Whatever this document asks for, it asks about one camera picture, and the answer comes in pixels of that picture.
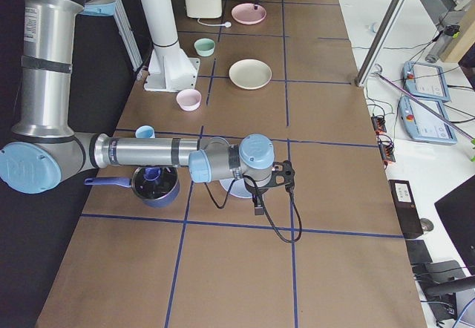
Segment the pink plate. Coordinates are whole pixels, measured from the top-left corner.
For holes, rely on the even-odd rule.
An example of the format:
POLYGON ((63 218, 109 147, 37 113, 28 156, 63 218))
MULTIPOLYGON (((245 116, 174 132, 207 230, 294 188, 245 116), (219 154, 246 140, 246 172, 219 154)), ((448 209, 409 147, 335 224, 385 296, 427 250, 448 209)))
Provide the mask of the pink plate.
POLYGON ((232 18, 245 25, 253 25, 262 22, 266 18, 266 9, 253 3, 242 3, 232 8, 232 18))

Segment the blue plate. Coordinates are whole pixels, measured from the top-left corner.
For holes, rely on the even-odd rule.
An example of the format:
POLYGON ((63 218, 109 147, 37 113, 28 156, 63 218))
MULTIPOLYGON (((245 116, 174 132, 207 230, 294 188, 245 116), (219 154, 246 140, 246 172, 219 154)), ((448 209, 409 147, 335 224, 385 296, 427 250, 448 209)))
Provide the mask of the blue plate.
POLYGON ((220 180, 220 185, 225 191, 228 191, 229 188, 232 187, 229 193, 234 197, 241 199, 249 199, 252 197, 252 194, 245 187, 244 179, 224 179, 220 180))

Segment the green bowl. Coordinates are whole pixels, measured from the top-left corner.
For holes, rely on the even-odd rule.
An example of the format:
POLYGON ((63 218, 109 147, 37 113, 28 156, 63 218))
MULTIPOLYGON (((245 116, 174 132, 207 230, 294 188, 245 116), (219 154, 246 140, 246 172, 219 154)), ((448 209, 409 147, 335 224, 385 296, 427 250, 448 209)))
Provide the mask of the green bowl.
POLYGON ((211 56, 214 53, 215 41, 209 38, 198 39, 194 43, 194 49, 198 56, 211 56))

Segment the cream plate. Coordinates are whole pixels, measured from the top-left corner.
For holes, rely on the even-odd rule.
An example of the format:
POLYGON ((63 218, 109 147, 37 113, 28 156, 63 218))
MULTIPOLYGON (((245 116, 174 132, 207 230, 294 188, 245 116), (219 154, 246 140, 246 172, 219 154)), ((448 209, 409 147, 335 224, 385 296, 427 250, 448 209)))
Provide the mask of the cream plate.
POLYGON ((242 59, 230 67, 229 78, 239 88, 257 90, 270 82, 272 70, 260 60, 242 59))

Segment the dark blue saucepan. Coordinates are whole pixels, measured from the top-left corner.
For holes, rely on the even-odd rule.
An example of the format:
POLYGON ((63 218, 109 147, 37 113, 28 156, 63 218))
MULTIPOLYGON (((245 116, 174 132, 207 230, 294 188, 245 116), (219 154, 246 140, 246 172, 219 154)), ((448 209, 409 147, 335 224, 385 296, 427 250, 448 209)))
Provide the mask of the dark blue saucepan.
POLYGON ((86 178, 84 184, 130 188, 144 204, 153 208, 164 208, 170 205, 180 192, 180 181, 175 167, 139 167, 131 178, 86 178))

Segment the pink bowl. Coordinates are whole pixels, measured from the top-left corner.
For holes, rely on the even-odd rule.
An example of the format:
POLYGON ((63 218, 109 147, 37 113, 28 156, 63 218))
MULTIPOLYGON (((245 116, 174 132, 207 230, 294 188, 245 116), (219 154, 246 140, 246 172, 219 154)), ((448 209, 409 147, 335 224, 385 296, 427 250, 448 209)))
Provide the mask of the pink bowl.
POLYGON ((200 107, 201 92, 196 89, 185 89, 177 93, 176 101, 183 111, 195 111, 200 107))

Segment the light blue cup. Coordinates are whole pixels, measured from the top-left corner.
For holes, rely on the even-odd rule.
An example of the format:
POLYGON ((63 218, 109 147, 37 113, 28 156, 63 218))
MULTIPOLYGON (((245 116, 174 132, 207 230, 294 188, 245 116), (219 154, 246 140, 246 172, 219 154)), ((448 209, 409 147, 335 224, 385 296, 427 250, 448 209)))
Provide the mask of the light blue cup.
POLYGON ((138 139, 155 138, 154 128, 150 125, 142 125, 135 131, 135 137, 138 139))

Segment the black box with label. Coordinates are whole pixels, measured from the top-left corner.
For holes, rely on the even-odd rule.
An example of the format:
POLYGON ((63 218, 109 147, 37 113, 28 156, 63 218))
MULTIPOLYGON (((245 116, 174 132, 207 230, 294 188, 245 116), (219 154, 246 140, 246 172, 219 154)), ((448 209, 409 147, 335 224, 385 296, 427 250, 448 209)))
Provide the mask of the black box with label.
POLYGON ((416 239, 422 236, 422 225, 410 183, 407 180, 388 180, 388 183, 404 238, 416 239))

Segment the teach pendant far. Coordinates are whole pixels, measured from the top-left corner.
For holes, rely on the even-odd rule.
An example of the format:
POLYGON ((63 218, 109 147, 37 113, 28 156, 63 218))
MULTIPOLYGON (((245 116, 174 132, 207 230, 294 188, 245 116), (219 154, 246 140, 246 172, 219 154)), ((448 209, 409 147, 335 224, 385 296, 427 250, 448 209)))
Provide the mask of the teach pendant far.
POLYGON ((451 96, 443 69, 423 62, 405 62, 402 68, 404 89, 417 97, 450 102, 451 96))

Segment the teach pendant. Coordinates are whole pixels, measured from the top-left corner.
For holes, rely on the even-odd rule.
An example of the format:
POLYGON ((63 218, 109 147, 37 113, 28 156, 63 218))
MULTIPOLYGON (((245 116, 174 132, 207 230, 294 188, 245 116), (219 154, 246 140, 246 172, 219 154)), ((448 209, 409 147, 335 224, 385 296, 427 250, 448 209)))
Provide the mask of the teach pendant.
POLYGON ((457 143, 455 132, 451 127, 409 96, 401 97, 399 111, 402 124, 412 140, 443 145, 457 143))
POLYGON ((443 69, 423 62, 405 62, 402 68, 404 89, 417 97, 450 102, 451 96, 443 69))

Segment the teach pendant near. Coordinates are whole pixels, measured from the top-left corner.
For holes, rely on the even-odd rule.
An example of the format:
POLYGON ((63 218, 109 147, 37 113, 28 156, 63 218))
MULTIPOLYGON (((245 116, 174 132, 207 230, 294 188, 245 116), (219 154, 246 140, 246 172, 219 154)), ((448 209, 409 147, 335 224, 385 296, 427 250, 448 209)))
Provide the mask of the teach pendant near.
POLYGON ((451 127, 409 96, 401 97, 399 111, 402 124, 412 140, 443 145, 457 143, 455 132, 451 127))

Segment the reacher grabber stick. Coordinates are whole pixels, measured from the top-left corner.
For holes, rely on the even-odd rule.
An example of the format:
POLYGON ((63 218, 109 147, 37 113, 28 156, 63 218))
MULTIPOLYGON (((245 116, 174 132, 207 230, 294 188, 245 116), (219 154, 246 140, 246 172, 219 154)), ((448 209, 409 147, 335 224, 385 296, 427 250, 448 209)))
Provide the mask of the reacher grabber stick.
POLYGON ((424 107, 427 111, 431 112, 435 117, 438 117, 439 119, 441 119, 441 121, 443 121, 445 124, 447 124, 449 127, 451 127, 454 130, 455 135, 457 134, 462 135, 466 139, 470 140, 470 142, 474 142, 473 136, 468 134, 466 131, 463 131, 454 122, 448 119, 448 115, 445 110, 446 102, 442 102, 441 100, 438 100, 438 99, 428 99, 428 98, 414 96, 413 94, 409 93, 408 91, 404 89, 404 80, 402 80, 403 86, 398 86, 394 81, 391 81, 386 76, 383 76, 381 69, 373 72, 373 75, 377 76, 382 81, 386 82, 387 84, 394 87, 396 90, 400 91, 402 93, 402 96, 409 96, 415 102, 417 102, 422 107, 424 107))

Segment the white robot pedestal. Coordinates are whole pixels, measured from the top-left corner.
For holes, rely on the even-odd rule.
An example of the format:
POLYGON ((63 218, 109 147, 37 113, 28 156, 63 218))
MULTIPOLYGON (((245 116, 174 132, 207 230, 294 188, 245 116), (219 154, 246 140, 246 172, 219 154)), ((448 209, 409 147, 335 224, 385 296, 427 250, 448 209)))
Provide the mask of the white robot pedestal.
POLYGON ((153 52, 144 88, 179 92, 193 88, 200 61, 180 46, 171 0, 140 0, 151 35, 153 52))

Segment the aluminium frame post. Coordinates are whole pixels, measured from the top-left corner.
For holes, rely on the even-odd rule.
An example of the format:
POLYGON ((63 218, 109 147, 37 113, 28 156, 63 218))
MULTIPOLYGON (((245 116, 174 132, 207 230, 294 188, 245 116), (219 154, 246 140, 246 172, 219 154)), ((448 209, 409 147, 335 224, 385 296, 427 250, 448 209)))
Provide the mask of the aluminium frame post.
POLYGON ((367 79, 376 66, 379 54, 381 53, 390 31, 392 30, 400 12, 402 11, 402 8, 404 7, 405 1, 406 0, 391 0, 387 12, 385 13, 379 25, 376 36, 355 79, 355 84, 357 86, 363 87, 367 83, 367 79))

